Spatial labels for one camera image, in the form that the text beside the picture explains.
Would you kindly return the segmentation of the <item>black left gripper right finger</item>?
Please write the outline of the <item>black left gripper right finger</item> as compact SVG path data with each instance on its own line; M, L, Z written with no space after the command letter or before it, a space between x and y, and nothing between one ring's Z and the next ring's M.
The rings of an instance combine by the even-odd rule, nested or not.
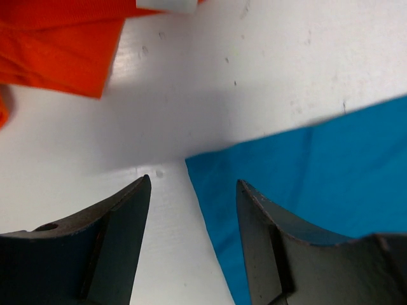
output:
M405 304L406 235L336 234L237 182L237 215L253 304Z

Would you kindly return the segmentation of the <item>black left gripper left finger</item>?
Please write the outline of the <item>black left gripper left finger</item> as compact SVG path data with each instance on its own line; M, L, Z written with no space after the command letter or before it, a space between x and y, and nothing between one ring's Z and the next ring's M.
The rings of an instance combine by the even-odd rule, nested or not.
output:
M33 231L1 235L2 304L128 304L151 197L144 175Z

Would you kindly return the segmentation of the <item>blue t shirt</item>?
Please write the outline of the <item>blue t shirt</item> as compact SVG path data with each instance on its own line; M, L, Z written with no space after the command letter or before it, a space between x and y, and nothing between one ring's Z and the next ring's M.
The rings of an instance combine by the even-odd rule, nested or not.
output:
M249 304L236 183L349 237L406 231L406 98L186 160L235 304Z

